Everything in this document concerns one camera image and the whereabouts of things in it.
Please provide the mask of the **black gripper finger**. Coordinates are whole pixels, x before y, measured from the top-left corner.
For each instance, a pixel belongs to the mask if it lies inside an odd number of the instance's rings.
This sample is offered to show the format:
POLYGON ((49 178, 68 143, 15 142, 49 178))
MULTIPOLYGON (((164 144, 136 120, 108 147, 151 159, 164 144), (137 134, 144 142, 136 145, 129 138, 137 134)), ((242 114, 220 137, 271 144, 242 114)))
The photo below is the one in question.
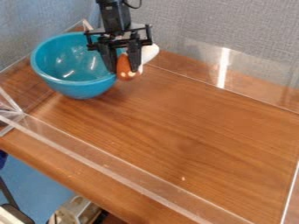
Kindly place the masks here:
POLYGON ((129 39, 127 43, 127 55, 129 60, 131 71, 136 72, 141 65, 141 45, 137 39, 129 39))
POLYGON ((111 73, 117 71, 117 50, 116 48, 108 43, 99 43, 97 50, 104 61, 107 70, 111 73))

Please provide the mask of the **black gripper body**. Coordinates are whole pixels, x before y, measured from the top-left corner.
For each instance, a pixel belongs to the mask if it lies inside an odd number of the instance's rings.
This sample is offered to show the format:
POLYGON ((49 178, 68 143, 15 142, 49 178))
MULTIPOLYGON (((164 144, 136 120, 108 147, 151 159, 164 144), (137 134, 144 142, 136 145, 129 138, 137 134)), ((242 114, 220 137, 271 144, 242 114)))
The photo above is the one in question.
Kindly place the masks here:
POLYGON ((128 1, 97 1, 97 6, 104 28, 84 31, 91 51, 99 49, 99 43, 108 43, 116 49, 127 47, 129 39, 137 39, 141 47, 153 43, 151 25, 131 22, 129 10, 135 6, 128 1))

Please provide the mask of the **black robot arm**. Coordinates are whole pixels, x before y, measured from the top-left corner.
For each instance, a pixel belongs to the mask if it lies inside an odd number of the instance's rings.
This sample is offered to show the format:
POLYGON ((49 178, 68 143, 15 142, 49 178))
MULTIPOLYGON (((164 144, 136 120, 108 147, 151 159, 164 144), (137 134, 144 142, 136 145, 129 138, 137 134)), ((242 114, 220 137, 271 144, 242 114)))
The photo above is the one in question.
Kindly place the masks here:
POLYGON ((153 43, 149 24, 133 24, 127 0, 96 0, 103 28, 84 31, 87 48, 97 51, 111 73, 117 71, 117 49, 125 48, 131 71, 141 66, 141 47, 153 43))

